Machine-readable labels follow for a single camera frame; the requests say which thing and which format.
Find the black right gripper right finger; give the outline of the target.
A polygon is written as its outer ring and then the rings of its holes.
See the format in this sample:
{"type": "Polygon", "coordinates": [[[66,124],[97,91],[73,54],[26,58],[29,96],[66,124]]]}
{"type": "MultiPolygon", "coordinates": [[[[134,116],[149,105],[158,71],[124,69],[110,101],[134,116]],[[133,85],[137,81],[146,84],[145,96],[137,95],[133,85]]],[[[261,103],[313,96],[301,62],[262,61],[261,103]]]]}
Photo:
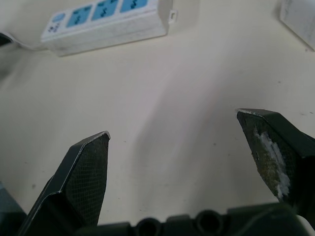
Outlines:
{"type": "Polygon", "coordinates": [[[277,112],[242,108],[236,116],[272,194],[299,214],[315,212],[315,138],[277,112]]]}

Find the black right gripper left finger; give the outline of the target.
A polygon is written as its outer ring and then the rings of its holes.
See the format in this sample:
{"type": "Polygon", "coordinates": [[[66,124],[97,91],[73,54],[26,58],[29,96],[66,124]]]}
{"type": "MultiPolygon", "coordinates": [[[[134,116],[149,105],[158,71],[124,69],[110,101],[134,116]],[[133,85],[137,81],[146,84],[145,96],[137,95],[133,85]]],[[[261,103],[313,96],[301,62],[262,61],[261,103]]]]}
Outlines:
{"type": "Polygon", "coordinates": [[[17,236],[72,236],[95,227],[106,191],[110,134],[72,145],[48,180],[17,236]]]}

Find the white blue power strip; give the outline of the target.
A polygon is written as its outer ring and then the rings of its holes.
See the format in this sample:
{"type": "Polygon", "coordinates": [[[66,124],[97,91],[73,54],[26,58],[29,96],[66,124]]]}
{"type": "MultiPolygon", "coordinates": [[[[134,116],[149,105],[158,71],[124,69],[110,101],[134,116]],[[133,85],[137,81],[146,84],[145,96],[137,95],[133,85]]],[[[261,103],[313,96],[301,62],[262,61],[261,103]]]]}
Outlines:
{"type": "Polygon", "coordinates": [[[95,0],[53,14],[40,42],[73,55],[165,36],[177,15],[173,0],[95,0]]]}

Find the white box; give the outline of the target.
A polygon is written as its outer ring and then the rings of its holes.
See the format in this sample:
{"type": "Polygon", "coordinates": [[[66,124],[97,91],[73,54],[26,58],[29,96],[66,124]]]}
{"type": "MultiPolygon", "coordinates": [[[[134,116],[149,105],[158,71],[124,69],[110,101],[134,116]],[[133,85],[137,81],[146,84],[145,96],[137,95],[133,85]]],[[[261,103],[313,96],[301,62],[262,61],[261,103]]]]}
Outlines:
{"type": "Polygon", "coordinates": [[[315,0],[282,0],[280,20],[315,51],[315,0]]]}

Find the black rounded object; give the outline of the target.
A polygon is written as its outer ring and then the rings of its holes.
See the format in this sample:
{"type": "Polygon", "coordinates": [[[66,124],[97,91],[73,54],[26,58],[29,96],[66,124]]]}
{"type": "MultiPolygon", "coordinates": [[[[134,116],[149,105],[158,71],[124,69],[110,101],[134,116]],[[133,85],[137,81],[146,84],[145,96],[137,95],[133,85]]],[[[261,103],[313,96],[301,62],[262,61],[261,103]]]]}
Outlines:
{"type": "Polygon", "coordinates": [[[0,48],[1,47],[4,47],[4,46],[7,46],[7,45],[10,45],[13,43],[13,40],[5,35],[4,33],[0,32],[0,48]]]}

